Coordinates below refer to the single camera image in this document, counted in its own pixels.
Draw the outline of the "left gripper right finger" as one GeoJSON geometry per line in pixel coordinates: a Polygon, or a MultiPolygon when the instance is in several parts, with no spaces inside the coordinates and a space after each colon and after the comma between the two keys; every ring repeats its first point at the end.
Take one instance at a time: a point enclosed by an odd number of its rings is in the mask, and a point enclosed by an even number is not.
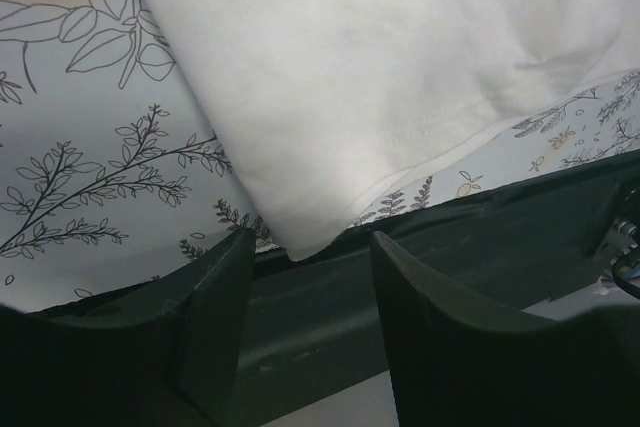
{"type": "Polygon", "coordinates": [[[371,267],[403,426],[635,426],[639,309],[552,320],[498,303],[375,233],[371,267]]]}

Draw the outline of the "white printed t shirt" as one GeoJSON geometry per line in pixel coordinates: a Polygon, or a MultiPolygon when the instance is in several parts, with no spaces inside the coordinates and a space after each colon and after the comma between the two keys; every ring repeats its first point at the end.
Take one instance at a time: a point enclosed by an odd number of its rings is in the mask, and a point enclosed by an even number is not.
{"type": "Polygon", "coordinates": [[[639,0],[145,0],[293,260],[639,66],[639,0]]]}

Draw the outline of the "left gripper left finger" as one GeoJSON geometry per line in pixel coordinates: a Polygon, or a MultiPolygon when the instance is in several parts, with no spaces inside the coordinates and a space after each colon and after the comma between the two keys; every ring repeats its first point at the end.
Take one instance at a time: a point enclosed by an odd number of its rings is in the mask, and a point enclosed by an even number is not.
{"type": "Polygon", "coordinates": [[[5,426],[222,426],[255,255],[233,232],[154,281],[68,305],[1,310],[5,426]]]}

